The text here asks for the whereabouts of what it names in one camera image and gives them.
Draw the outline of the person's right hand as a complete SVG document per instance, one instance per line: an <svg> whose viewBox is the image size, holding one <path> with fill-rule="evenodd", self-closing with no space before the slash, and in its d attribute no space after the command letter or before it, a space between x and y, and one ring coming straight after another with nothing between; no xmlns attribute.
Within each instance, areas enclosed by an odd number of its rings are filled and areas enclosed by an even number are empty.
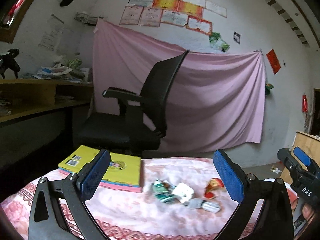
<svg viewBox="0 0 320 240"><path fill-rule="evenodd" d="M305 203L302 207L302 215L304 219L309 222L313 219L314 214L315 214L314 208L308 203Z"/></svg>

